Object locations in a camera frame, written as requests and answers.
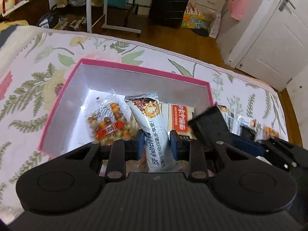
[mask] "floral bedsheet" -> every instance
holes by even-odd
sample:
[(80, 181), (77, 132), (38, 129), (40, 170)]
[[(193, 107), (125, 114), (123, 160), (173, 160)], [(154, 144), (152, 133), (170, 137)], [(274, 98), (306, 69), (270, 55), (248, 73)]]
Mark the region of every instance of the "floral bedsheet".
[(11, 222), (23, 210), (18, 178), (49, 157), (37, 151), (44, 123), (81, 57), (140, 65), (210, 82), (215, 102), (230, 112), (273, 127), (287, 140), (277, 93), (232, 71), (147, 44), (101, 35), (42, 29), (0, 74), (0, 218)]

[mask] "orange label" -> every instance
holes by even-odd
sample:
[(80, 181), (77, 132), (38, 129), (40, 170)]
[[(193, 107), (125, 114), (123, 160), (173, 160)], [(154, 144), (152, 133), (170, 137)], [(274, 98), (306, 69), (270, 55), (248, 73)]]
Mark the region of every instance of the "orange label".
[(187, 107), (172, 105), (172, 129), (178, 132), (188, 133)]
[(116, 131), (116, 130), (120, 130), (124, 127), (124, 123), (122, 121), (117, 121), (114, 122), (113, 124), (110, 124), (109, 126), (98, 130), (97, 133), (97, 137), (99, 139), (102, 139), (104, 136)]

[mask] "black suitcase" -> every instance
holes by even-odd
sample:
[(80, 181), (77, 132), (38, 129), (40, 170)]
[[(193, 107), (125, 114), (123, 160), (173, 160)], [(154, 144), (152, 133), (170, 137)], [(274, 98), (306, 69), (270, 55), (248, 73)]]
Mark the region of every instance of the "black suitcase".
[(152, 0), (150, 18), (168, 27), (181, 26), (188, 0)]

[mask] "white stand pole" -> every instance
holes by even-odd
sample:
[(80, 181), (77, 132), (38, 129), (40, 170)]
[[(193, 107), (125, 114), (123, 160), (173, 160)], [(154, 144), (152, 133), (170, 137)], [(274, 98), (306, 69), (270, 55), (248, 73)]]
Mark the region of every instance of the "white stand pole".
[(108, 25), (108, 24), (107, 24), (107, 7), (108, 7), (108, 0), (104, 0), (104, 15), (105, 15), (105, 22), (104, 22), (104, 24), (102, 25), (102, 28), (110, 28), (110, 29), (116, 29), (116, 30), (128, 31), (128, 32), (133, 32), (133, 33), (141, 34), (141, 30), (139, 30), (139, 29)]
[(87, 7), (87, 31), (88, 33), (92, 33), (92, 12), (91, 12), (91, 1), (86, 0), (86, 7)]

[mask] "flower pattern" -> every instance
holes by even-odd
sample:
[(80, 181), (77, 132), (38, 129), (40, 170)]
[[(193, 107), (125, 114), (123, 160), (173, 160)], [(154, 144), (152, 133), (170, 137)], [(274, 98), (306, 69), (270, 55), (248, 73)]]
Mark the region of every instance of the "flower pattern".
[(75, 37), (73, 37), (71, 39), (70, 46), (71, 47), (76, 47), (76, 46), (80, 45), (84, 49), (82, 43), (84, 43), (86, 40), (88, 40), (88, 38), (89, 37), (87, 37), (87, 36), (84, 36), (84, 37), (82, 37), (82, 36), (75, 36)]
[(114, 49), (110, 49), (109, 51), (98, 51), (93, 50), (91, 53), (84, 56), (84, 58), (95, 59), (95, 60), (105, 60), (105, 61), (113, 61), (113, 62), (122, 62), (121, 54)]
[(12, 79), (13, 75), (12, 72), (10, 71), (7, 76), (4, 78), (4, 80), (0, 84), (0, 100), (4, 99), (4, 95), (7, 92), (8, 87), (11, 85), (11, 82), (13, 81)]
[(62, 86), (65, 83), (64, 79), (65, 69), (57, 70), (53, 74), (53, 76), (46, 82), (44, 89), (43, 89), (43, 102), (44, 108), (46, 110), (51, 110), (54, 102), (59, 95), (59, 92), (62, 89)]

